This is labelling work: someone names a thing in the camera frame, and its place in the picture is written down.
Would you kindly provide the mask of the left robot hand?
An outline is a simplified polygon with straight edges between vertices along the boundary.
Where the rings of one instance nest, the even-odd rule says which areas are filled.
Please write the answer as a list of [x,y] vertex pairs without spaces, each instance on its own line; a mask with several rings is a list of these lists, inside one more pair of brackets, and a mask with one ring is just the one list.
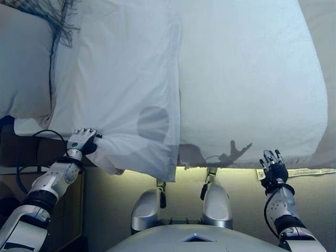
[[102,138],[102,134],[92,128],[76,130],[67,142],[67,152],[69,156],[88,155],[96,151],[96,138]]

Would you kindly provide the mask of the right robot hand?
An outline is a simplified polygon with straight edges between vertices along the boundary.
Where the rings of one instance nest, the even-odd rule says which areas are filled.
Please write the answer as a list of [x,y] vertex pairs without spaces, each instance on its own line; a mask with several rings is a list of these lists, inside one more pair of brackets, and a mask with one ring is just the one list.
[[265,175],[265,178],[261,180],[261,184],[264,187],[268,187],[271,184],[286,183],[288,171],[280,151],[264,150],[263,157],[263,159],[259,160]]

